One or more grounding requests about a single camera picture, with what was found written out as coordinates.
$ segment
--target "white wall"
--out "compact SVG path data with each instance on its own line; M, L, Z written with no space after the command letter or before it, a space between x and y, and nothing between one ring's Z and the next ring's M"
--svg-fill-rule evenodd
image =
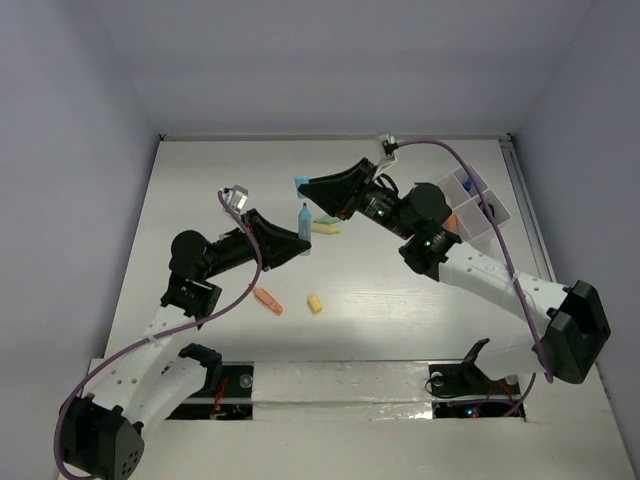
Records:
M0 478L54 477L101 354L157 134L85 1L0 2Z
M640 2L594 2L517 148L559 280L596 285L612 336L600 358L640 471Z
M591 0L93 0L163 133L504 133Z

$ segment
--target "purple cable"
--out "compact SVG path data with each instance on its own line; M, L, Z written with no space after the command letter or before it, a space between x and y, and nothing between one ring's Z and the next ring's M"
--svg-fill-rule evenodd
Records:
M478 184L476 182L475 176L473 175L473 172L469 168L469 165L466 164L466 162L462 159L462 157L458 154L458 152L456 152L453 149L453 147L451 147L449 144L444 143L440 140L431 139L431 138L419 138L415 140L405 140L403 142L398 142L398 148L407 147L409 145L436 145L438 147L444 148L453 156L453 158L456 159L456 161L460 164L460 166L465 171L465 173L469 176L469 178L471 179L471 182L473 183L473 185L476 187L476 190L478 191L478 196L480 197L480 201L483 203L483 205L489 205L489 202L487 202L486 197L482 193L482 189L478 188ZM544 350L542 346L542 342L540 341L540 336L538 335L536 325L533 321L533 316L531 315L531 309L529 308L529 304L527 303L527 299L525 297L524 291L522 290L522 285L520 285L520 281L518 280L517 277L514 278L516 269L515 269L515 266L513 265L513 260L511 259L509 250L507 249L507 244L504 240L504 237L502 236L502 232L500 231L498 224L496 223L496 219L494 218L493 213L491 212L491 209L486 208L485 213L487 215L489 223L491 224L491 227L493 228L493 231L496 234L496 237L498 238L498 243L500 244L500 249L502 250L502 254L504 255L504 260L505 260L505 264L507 265L507 271L509 272L509 277L511 277L511 280L513 280L513 286L516 290L516 295L520 300L520 304L522 305L522 310L524 311L525 319L527 320L527 325L529 326L529 330L531 331L531 336L533 337L533 341L536 345L536 349L540 354L541 363L545 370L545 373L544 373L545 378L547 379L547 382L553 383L553 373L551 371L551 368L549 367L550 365L549 358L547 356L547 352ZM514 409L512 409L513 411L515 411L515 408L518 408L522 404L526 396L529 394L529 392L531 391L531 388L533 387L535 378L536 378L536 375L534 373L531 376L531 382L529 383L529 386L527 387L525 393L520 398L519 403L516 404L517 406L514 407Z
M231 215L235 220L235 222L240 226L242 231L245 233L245 235L249 239L249 242L251 243L251 246L253 247L253 250L256 253L257 267L256 267L256 273L253 276L253 280L251 280L251 283L249 283L249 286L247 287L247 289L244 292L242 292L242 295L240 295L236 300L234 300L232 303L230 303L228 306L226 306L222 310L216 313L213 313L208 317L201 318L196 322L188 323L186 325L180 325L179 327L170 328L163 332L157 333L153 336L153 338L155 339L161 339L161 338L173 335L174 333L182 332L190 328L196 328L196 327L199 327L200 325L204 325L205 323L210 322L211 320L221 317L225 313L233 310L235 307L237 307L240 304L240 302L242 302L245 298L247 298L247 295L251 293L251 291L253 290L253 287L255 287L256 283L258 283L258 278L260 278L260 272L262 271L262 256L260 255L260 247L258 246L258 242L256 241L255 237L253 236L249 228L242 222L242 219L240 218L240 216L236 212L234 212L231 209L231 207L229 207L227 202L225 202L222 190L218 191L218 200L222 204L222 207L227 211L227 213ZM68 480L85 480L85 479L95 478L91 476L78 477L73 473L71 473L69 470L67 470L67 467L65 467L64 465L64 460L62 458L62 449L60 446L61 435L62 435L62 423L64 422L64 417L67 415L67 412L69 411L71 402L73 402L73 399L76 398L76 396L82 391L85 385L91 379L93 379L98 373L104 370L108 365L116 361L118 358L126 355L127 353L132 352L136 348L141 347L150 342L151 340L149 338L143 338L142 340L138 340L137 342L132 343L128 347L123 348L119 352L114 353L112 356L104 360L100 365L98 365L95 369L93 369L86 377L84 377L84 379L82 379L82 381L78 385L76 385L76 387L71 391L67 399L62 404L62 407L60 408L60 414L58 416L58 421L56 423L56 431L55 431L55 436L53 440L53 453L56 460L56 466L58 467L58 470L60 471L63 477L67 478Z

